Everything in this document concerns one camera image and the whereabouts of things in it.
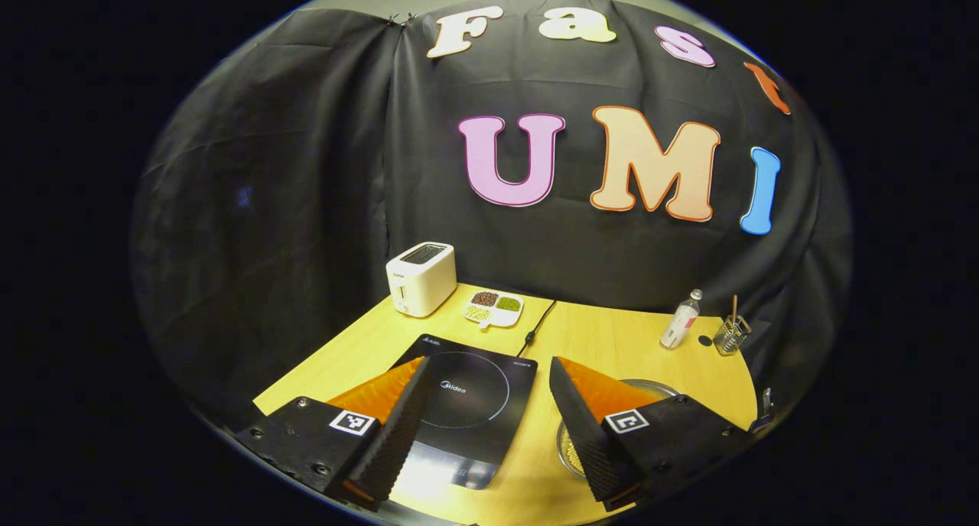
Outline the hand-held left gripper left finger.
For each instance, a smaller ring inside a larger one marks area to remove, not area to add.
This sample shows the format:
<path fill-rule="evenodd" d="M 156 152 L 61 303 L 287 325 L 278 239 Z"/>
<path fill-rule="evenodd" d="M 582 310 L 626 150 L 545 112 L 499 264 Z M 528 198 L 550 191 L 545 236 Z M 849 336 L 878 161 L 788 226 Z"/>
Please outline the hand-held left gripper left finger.
<path fill-rule="evenodd" d="M 326 403 L 294 398 L 234 438 L 318 494 L 378 511 L 411 450 L 431 376 L 430 356 L 419 356 Z"/>

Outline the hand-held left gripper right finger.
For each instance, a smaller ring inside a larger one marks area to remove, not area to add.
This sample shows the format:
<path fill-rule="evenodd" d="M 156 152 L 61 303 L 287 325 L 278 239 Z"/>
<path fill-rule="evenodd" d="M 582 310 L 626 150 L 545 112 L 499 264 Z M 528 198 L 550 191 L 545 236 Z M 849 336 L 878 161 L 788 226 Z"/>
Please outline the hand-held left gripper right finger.
<path fill-rule="evenodd" d="M 564 356 L 550 362 L 549 388 L 606 511 L 672 497 L 754 443 L 696 398 L 655 398 Z"/>

